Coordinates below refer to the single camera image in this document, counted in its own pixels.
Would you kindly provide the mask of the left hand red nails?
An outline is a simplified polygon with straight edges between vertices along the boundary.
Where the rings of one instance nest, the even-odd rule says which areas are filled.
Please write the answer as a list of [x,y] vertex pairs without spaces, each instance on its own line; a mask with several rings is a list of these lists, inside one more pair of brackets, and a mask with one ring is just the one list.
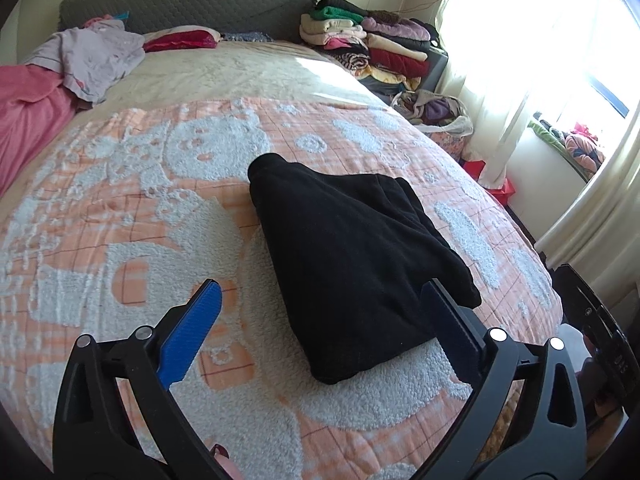
[[228,474],[228,476],[232,480],[242,480],[241,471],[235,465],[235,463],[230,460],[229,453],[227,449],[219,443],[216,443],[212,449],[210,450],[210,454],[213,455],[213,458],[216,460],[219,466]]

